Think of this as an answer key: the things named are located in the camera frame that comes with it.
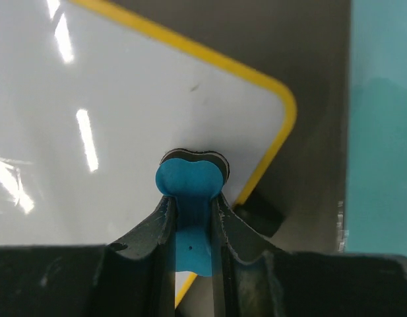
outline blue plastic tab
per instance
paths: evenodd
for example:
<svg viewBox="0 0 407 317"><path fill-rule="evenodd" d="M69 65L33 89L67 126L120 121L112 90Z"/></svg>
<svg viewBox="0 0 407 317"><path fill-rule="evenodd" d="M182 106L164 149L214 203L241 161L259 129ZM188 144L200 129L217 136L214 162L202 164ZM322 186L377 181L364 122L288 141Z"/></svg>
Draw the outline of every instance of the blue plastic tab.
<svg viewBox="0 0 407 317"><path fill-rule="evenodd" d="M221 171L205 160L171 158L156 172L156 185L162 194L177 201L176 271L211 276L210 201L224 185Z"/></svg>

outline teal surface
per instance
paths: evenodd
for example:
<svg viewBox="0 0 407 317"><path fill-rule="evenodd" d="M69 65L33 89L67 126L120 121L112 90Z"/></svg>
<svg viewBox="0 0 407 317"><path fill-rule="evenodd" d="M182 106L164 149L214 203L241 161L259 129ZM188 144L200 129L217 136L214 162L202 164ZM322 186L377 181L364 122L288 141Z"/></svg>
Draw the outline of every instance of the teal surface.
<svg viewBox="0 0 407 317"><path fill-rule="evenodd" d="M407 256L407 0L352 9L346 251Z"/></svg>
<svg viewBox="0 0 407 317"><path fill-rule="evenodd" d="M208 161L171 158L159 166L156 185L177 202L175 270L211 276L209 204L224 186L221 171Z"/></svg>

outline whiteboard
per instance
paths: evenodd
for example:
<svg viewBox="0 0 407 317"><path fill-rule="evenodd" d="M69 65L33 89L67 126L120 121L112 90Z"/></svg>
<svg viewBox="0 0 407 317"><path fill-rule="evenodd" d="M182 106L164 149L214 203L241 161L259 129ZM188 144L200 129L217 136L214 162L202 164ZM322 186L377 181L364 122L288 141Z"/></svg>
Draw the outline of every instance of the whiteboard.
<svg viewBox="0 0 407 317"><path fill-rule="evenodd" d="M230 203L255 184L294 99L193 48L216 63L70 3L0 1L0 244L119 238L153 212L156 169L176 147L228 159Z"/></svg>

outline yellow rounded corner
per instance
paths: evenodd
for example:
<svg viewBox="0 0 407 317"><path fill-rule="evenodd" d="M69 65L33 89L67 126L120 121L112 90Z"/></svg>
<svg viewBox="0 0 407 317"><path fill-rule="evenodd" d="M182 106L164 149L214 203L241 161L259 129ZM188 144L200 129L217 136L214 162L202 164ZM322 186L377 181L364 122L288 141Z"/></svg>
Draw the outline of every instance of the yellow rounded corner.
<svg viewBox="0 0 407 317"><path fill-rule="evenodd" d="M157 39L160 42L173 46L193 57L197 57L207 63L213 64L229 73L233 73L238 77L244 78L250 83L271 90L281 98L285 107L284 123L282 124L282 127L275 140L273 140L264 157L257 165L255 171L252 173L250 179L247 181L243 190L239 194L237 200L234 202L234 205L244 203L250 196L253 189L256 187L259 180L262 178L263 174L269 167L269 164L272 162L274 156L277 154L288 135L291 133L294 123L296 122L296 100L288 87L272 77L262 74L238 61L234 61L228 56L222 55L200 43L194 42L162 25L152 22L147 18L144 18L132 11L128 11L123 7L109 1L71 0L71 2L108 17L122 25L133 28L143 34L146 34L147 36ZM183 284L179 293L175 297L175 307L177 307L181 302L191 284L196 279L196 276L197 275L195 273L190 273L186 282Z"/></svg>

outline teal wall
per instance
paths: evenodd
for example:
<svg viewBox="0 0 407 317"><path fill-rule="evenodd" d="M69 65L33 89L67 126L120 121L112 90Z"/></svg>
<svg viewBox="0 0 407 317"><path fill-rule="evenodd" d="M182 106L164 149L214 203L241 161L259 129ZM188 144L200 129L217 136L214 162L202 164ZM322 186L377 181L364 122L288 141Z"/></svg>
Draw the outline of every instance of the teal wall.
<svg viewBox="0 0 407 317"><path fill-rule="evenodd" d="M407 0L353 0L347 252L407 256Z"/></svg>

